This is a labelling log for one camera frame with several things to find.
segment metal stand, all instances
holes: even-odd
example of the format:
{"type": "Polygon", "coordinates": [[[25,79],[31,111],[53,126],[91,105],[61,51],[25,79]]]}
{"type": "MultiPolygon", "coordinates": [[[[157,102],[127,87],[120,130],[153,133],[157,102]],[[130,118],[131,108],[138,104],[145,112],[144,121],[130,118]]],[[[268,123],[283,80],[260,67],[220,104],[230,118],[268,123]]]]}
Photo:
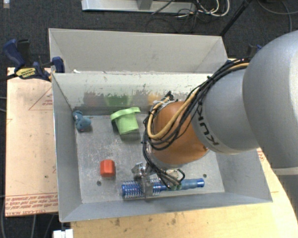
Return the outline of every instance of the metal stand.
{"type": "MultiPolygon", "coordinates": [[[[83,11],[132,11],[155,12],[166,5],[168,1],[161,0],[82,0],[83,11]]],[[[190,2],[171,2],[163,13],[177,13],[179,10],[190,9],[190,2]]]]}

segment orange block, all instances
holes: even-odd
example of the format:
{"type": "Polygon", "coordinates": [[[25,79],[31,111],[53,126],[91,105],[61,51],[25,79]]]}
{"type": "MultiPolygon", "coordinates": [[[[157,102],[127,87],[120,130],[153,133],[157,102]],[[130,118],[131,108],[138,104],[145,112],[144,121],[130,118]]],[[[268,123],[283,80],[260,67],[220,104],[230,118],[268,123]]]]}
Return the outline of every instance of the orange block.
{"type": "Polygon", "coordinates": [[[113,177],[116,174],[115,162],[103,160],[100,162],[100,175],[102,177],[113,177]]]}

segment green object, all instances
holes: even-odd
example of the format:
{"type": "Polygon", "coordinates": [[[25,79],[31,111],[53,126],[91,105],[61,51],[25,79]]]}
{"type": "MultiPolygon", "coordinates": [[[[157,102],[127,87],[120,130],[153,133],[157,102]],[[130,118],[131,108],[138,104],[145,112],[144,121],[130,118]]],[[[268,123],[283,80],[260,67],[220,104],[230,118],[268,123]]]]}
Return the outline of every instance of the green object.
{"type": "Polygon", "coordinates": [[[135,113],[139,113],[140,109],[138,107],[132,107],[129,109],[123,109],[113,113],[110,119],[117,125],[120,135],[127,134],[135,129],[138,129],[138,123],[135,113]]]}

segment blue toy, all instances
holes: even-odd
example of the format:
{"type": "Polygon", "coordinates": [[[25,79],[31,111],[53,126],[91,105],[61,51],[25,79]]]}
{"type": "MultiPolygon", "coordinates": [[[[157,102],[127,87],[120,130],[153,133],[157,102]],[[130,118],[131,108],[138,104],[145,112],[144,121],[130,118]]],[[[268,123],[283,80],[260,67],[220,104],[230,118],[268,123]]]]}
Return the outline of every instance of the blue toy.
{"type": "Polygon", "coordinates": [[[91,120],[87,117],[83,117],[83,113],[81,111],[74,111],[73,117],[75,120],[76,129],[78,131],[86,131],[89,128],[91,120]]]}

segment wire bundle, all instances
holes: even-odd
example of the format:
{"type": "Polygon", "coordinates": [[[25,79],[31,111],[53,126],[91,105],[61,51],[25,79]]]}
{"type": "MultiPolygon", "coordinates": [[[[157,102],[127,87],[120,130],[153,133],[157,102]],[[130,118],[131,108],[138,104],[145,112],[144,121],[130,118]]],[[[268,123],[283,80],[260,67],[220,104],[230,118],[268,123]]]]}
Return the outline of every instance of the wire bundle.
{"type": "Polygon", "coordinates": [[[224,6],[221,6],[220,0],[216,1],[216,8],[207,9],[205,5],[202,5],[203,0],[195,0],[197,11],[204,14],[209,14],[214,17],[223,17],[229,11],[229,0],[224,0],[224,6]]]}
{"type": "Polygon", "coordinates": [[[145,160],[147,161],[148,166],[157,174],[159,180],[166,185],[169,189],[171,186],[178,186],[181,184],[182,180],[185,177],[183,171],[178,169],[178,171],[182,174],[181,179],[177,179],[175,177],[170,176],[166,170],[157,167],[152,160],[148,156],[148,145],[153,150],[161,151],[168,148],[175,140],[180,138],[189,127],[192,118],[197,113],[198,106],[203,104],[203,100],[209,91],[209,89],[221,78],[224,76],[240,70],[245,69],[249,64],[249,59],[236,59],[233,61],[227,61],[221,68],[219,68],[212,76],[209,76],[208,79],[203,82],[201,85],[195,87],[187,96],[183,105],[180,109],[174,114],[174,116],[168,121],[165,127],[158,132],[157,134],[153,133],[153,120],[158,115],[159,111],[161,111],[161,107],[164,107],[165,103],[169,101],[173,101],[173,96],[169,91],[166,96],[157,104],[154,104],[149,111],[148,116],[144,120],[145,131],[143,135],[143,155],[145,160]],[[180,134],[181,128],[183,127],[184,122],[190,118],[190,122],[185,127],[184,131],[180,134]],[[175,126],[175,121],[179,119],[179,123],[175,126]]]}

